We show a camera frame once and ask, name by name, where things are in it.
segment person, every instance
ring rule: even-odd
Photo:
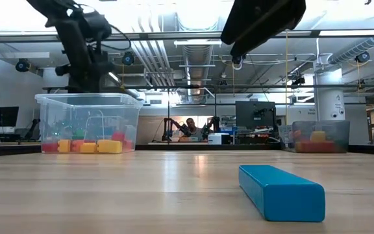
[[[187,122],[188,129],[192,133],[190,137],[197,137],[199,141],[203,141],[203,136],[202,136],[203,133],[201,132],[202,129],[195,126],[194,120],[192,118],[188,118],[186,122]]]

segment robotic arm mount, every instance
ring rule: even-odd
[[[79,92],[99,92],[101,77],[114,69],[107,54],[101,51],[101,41],[112,34],[113,26],[96,10],[85,13],[82,5],[73,0],[27,1],[47,17],[46,27],[56,28],[63,53],[69,58],[69,64],[56,68],[56,74],[68,73],[69,85]]]

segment desk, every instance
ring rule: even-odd
[[[205,146],[208,145],[208,142],[170,142],[170,145],[175,146]],[[163,146],[168,145],[168,142],[150,142],[150,146]]]
[[[266,222],[238,184],[270,164],[322,184],[324,223]],[[374,155],[135,151],[0,157],[0,233],[374,233]]]

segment plastic storage container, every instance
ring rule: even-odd
[[[142,103],[127,94],[37,94],[43,153],[133,151]]]
[[[296,121],[280,126],[282,148],[297,153],[347,153],[350,122]]]

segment monitor screen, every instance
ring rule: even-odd
[[[17,125],[19,107],[1,107],[0,127],[15,127]]]
[[[236,126],[255,129],[257,127],[275,127],[277,113],[275,102],[237,101]]]

